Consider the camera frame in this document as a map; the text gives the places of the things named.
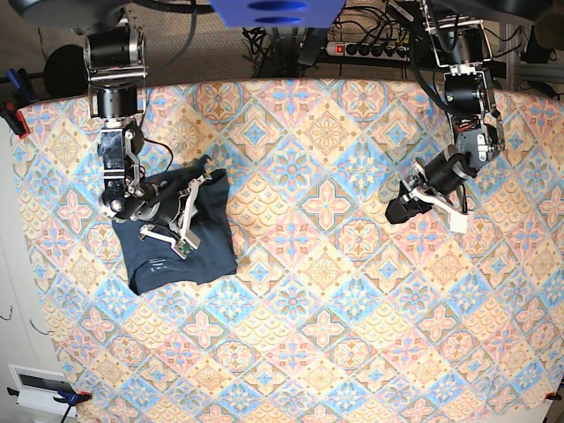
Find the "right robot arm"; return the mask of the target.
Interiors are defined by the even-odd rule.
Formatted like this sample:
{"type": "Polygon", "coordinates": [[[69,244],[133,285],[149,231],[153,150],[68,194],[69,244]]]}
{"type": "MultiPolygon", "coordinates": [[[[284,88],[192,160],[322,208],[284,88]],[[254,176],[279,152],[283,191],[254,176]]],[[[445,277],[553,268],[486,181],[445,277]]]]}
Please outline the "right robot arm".
{"type": "Polygon", "coordinates": [[[148,178],[139,154],[147,137],[137,123],[141,113],[137,87],[144,83],[145,37],[127,16],[105,33],[90,34],[85,43],[88,102],[93,118],[103,121],[98,154],[103,162],[102,213],[115,222],[138,221],[140,239],[167,243],[180,257],[198,249],[191,230],[197,214],[200,187],[211,177],[206,157],[196,160],[187,173],[148,178]]]}

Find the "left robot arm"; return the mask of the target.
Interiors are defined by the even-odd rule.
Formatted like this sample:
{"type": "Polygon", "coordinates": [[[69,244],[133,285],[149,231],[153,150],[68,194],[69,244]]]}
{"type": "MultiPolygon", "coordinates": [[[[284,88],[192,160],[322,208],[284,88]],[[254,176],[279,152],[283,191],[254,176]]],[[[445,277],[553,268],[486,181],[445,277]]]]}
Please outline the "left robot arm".
{"type": "Polygon", "coordinates": [[[419,86],[449,119],[452,142],[399,184],[385,217],[392,225],[429,212],[449,215],[453,232],[465,231],[470,210],[465,184],[505,148],[501,114],[487,68],[493,55],[483,23],[429,1],[389,1],[387,12],[409,34],[409,64],[419,86]]]}

